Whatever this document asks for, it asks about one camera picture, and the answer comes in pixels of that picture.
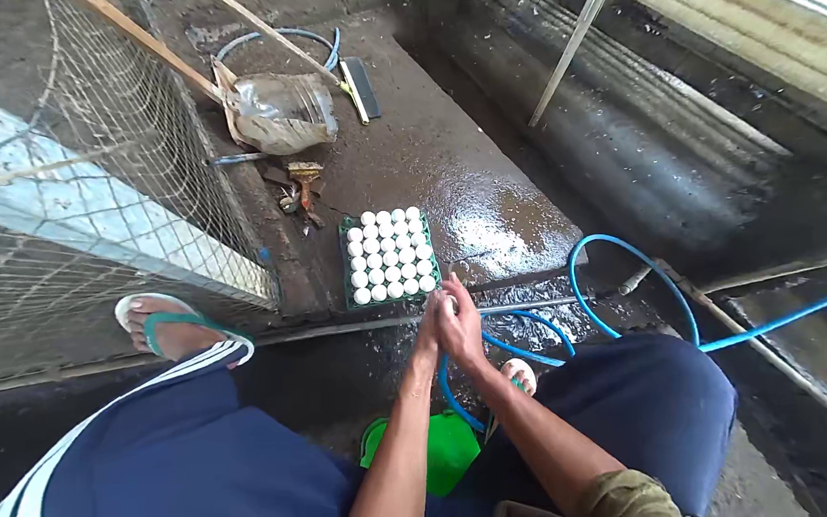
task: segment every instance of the person's right hand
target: person's right hand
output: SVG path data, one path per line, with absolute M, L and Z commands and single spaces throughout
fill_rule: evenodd
M 449 295 L 458 302 L 457 315 Z M 465 372 L 487 362 L 481 339 L 481 315 L 457 275 L 451 273 L 449 280 L 442 281 L 439 297 L 436 315 L 439 345 Z

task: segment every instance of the green egg tray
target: green egg tray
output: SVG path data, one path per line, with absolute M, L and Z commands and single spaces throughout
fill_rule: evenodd
M 431 275 L 433 278 L 436 279 L 436 287 L 439 286 L 439 283 L 442 281 L 442 274 L 439 272 L 439 263 L 436 262 L 436 247 L 433 246 L 433 238 L 430 235 L 429 231 L 429 222 L 426 220 L 426 213 L 424 211 L 420 211 L 420 221 L 423 223 L 423 234 L 426 236 L 426 243 L 429 244 L 433 248 L 433 255 L 429 258 L 433 263 L 433 272 Z M 396 303 L 402 300 L 423 300 L 426 299 L 425 292 L 418 292 L 417 294 L 407 294 L 406 292 L 402 294 L 398 298 L 385 298 L 384 301 L 376 302 L 375 300 L 366 303 L 365 305 L 360 305 L 356 303 L 356 300 L 353 299 L 353 292 L 355 289 L 350 282 L 350 275 L 353 272 L 350 269 L 350 255 L 349 252 L 346 250 L 347 245 L 349 244 L 349 239 L 346 237 L 346 232 L 348 232 L 352 227 L 358 226 L 362 228 L 362 223 L 360 222 L 358 217 L 346 217 L 340 221 L 340 252 L 341 255 L 344 257 L 344 298 L 346 299 L 346 308 L 355 311 L 358 309 L 364 309 L 366 307 L 374 307 L 377 305 L 385 305 L 386 303 Z M 371 268 L 366 268 L 366 274 L 369 274 Z

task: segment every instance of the blue hose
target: blue hose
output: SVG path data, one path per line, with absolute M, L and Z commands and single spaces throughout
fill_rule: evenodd
M 340 51 L 340 29 L 334 27 L 334 43 L 326 40 L 324 37 L 311 32 L 311 30 L 305 29 L 277 29 L 277 32 L 280 34 L 291 34 L 294 36 L 303 36 L 304 38 L 309 38 L 311 40 L 320 41 L 322 44 L 325 45 L 328 49 L 331 50 L 331 55 L 327 56 L 327 61 L 324 62 L 324 67 L 328 70 L 334 70 L 337 66 L 337 58 L 338 52 Z M 233 48 L 241 45 L 246 41 L 251 41 L 254 38 L 260 38 L 263 36 L 260 32 L 251 32 L 249 34 L 245 34 L 244 36 L 239 36 L 232 41 L 229 41 L 221 50 L 216 54 L 216 59 L 222 61 L 229 52 L 232 51 Z
M 799 318 L 801 318 L 803 316 L 810 315 L 810 314 L 812 314 L 816 311 L 819 311 L 819 310 L 827 307 L 827 297 L 825 297 L 825 298 L 821 299 L 820 301 L 818 301 L 816 303 L 813 303 L 812 305 L 810 305 L 810 306 L 808 306 L 804 309 L 800 309 L 795 313 L 777 318 L 776 320 L 774 320 L 770 323 L 765 323 L 764 325 L 753 328 L 752 330 L 749 330 L 748 332 L 743 332 L 741 334 L 737 334 L 736 336 L 730 336 L 730 337 L 725 337 L 723 339 L 718 339 L 718 340 L 713 341 L 711 343 L 700 344 L 700 336 L 697 332 L 697 322 L 695 321 L 695 315 L 694 315 L 693 312 L 691 312 L 691 307 L 688 305 L 688 301 L 684 299 L 684 296 L 683 296 L 682 292 L 678 289 L 677 286 L 675 286 L 675 283 L 672 281 L 672 279 L 669 278 L 669 275 L 665 274 L 665 271 L 663 271 L 659 266 L 657 266 L 656 263 L 651 258 L 647 257 L 640 250 L 638 250 L 636 247 L 628 244 L 627 242 L 625 242 L 625 241 L 623 241 L 623 240 L 621 240 L 617 237 L 614 237 L 614 236 L 607 236 L 607 235 L 604 235 L 604 234 L 594 234 L 594 235 L 591 235 L 591 236 L 583 237 L 580 240 L 580 242 L 576 243 L 576 246 L 573 247 L 573 250 L 570 252 L 570 258 L 567 262 L 568 270 L 569 270 L 569 274 L 570 274 L 570 287 L 572 288 L 573 295 L 576 296 L 576 300 L 580 304 L 580 307 L 582 308 L 582 311 L 584 311 L 587 315 L 589 315 L 589 317 L 592 319 L 592 321 L 595 322 L 595 324 L 598 325 L 600 328 L 602 328 L 602 330 L 604 330 L 605 333 L 607 333 L 608 335 L 610 335 L 612 337 L 615 337 L 615 338 L 621 337 L 621 335 L 618 334 L 617 331 L 615 331 L 614 328 L 609 326 L 607 323 L 604 323 L 600 317 L 595 315 L 595 313 L 592 311 L 591 307 L 589 307 L 589 303 L 587 303 L 586 300 L 583 299 L 583 297 L 580 293 L 579 283 L 576 281 L 576 259 L 579 257 L 579 254 L 580 254 L 580 251 L 582 250 L 582 247 L 584 247 L 585 245 L 589 244 L 590 242 L 596 241 L 596 240 L 608 241 L 608 242 L 617 244 L 618 246 L 621 246 L 621 247 L 625 248 L 627 251 L 629 251 L 629 252 L 633 253 L 634 255 L 636 255 L 638 259 L 640 259 L 644 263 L 646 263 L 646 265 L 650 266 L 653 271 L 656 271 L 656 274 L 658 274 L 659 277 L 662 279 L 662 281 L 664 281 L 665 284 L 669 286 L 669 289 L 672 290 L 672 294 L 675 296 L 675 298 L 682 305 L 682 310 L 684 312 L 684 317 L 685 317 L 685 319 L 687 319 L 688 323 L 691 326 L 691 342 L 694 343 L 695 346 L 697 346 L 698 348 L 700 348 L 701 350 L 703 350 L 705 352 L 714 351 L 714 350 L 718 350 L 718 349 L 721 349 L 721 348 L 726 348 L 726 347 L 735 345 L 737 343 L 741 343 L 741 342 L 743 342 L 747 339 L 750 339 L 752 337 L 760 336 L 764 333 L 767 333 L 767 332 L 770 332 L 771 330 L 774 330 L 775 328 L 779 328 L 779 327 L 784 326 L 788 323 L 792 323 L 792 322 L 798 320 Z M 563 342 L 563 346 L 565 348 L 567 348 L 568 352 L 570 353 L 570 357 L 572 357 L 576 353 L 575 350 L 573 349 L 572 344 L 570 343 L 570 340 L 567 338 L 567 336 L 559 328 L 557 328 L 557 325 L 555 325 L 554 323 L 551 323 L 550 321 L 546 320 L 545 318 L 543 318 L 539 315 L 529 313 L 529 312 L 526 312 L 526 311 L 508 311 L 508 312 L 499 312 L 499 313 L 490 312 L 490 313 L 486 313 L 486 314 L 515 314 L 515 315 L 521 315 L 521 316 L 524 316 L 524 317 L 534 319 L 535 321 L 546 325 L 548 328 L 551 328 L 557 334 L 557 336 Z M 520 356 L 520 357 L 523 357 L 523 358 L 526 358 L 526 359 L 536 360 L 538 362 L 541 362 L 543 364 L 548 364 L 550 366 L 562 366 L 562 365 L 564 365 L 563 360 L 545 357 L 543 355 L 539 355 L 539 354 L 536 354 L 534 352 L 523 350 L 522 348 L 516 348 L 512 345 L 503 343 L 502 341 L 500 341 L 496 337 L 493 337 L 493 336 L 487 334 L 486 332 L 482 332 L 481 335 L 483 336 L 483 338 L 489 344 L 491 344 L 493 346 L 500 347 L 504 350 L 507 350 L 507 351 L 511 352 L 512 354 L 514 354 L 514 355 L 517 355 L 517 356 Z M 465 410 L 464 407 L 462 407 L 460 404 L 458 404 L 457 401 L 455 401 L 455 396 L 453 395 L 452 390 L 448 387 L 448 356 L 445 355 L 445 354 L 442 355 L 442 360 L 440 361 L 439 372 L 438 372 L 437 375 L 438 375 L 438 378 L 439 378 L 439 389 L 440 389 L 440 391 L 442 391 L 442 395 L 446 398 L 446 402 L 448 403 L 448 406 L 451 407 L 452 410 L 454 410 L 458 414 L 458 416 L 462 417 L 468 423 L 468 425 L 470 425 L 472 428 L 476 429 L 477 431 L 483 432 L 486 429 L 486 426 L 483 423 L 481 423 L 480 421 L 478 421 L 475 417 L 473 417 L 470 413 L 468 413 Z

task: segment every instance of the netting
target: netting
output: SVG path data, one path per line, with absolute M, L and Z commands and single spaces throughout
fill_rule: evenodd
M 223 320 L 275 309 L 179 79 L 95 15 L 40 1 L 39 100 L 27 123 L 0 108 L 0 377 L 131 353 L 110 310 L 131 292 Z

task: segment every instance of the hand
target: hand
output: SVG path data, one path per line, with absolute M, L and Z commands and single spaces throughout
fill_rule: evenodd
M 442 289 L 436 314 L 439 343 L 455 364 L 465 372 L 472 371 L 487 362 L 481 338 L 481 315 L 457 275 L 451 273 L 449 280 L 442 282 Z M 458 302 L 457 315 L 450 295 Z
M 413 357 L 430 361 L 434 370 L 439 357 L 439 335 L 436 329 L 438 308 L 439 292 L 433 291 L 426 298 L 426 310 L 417 327 L 416 343 L 413 346 Z

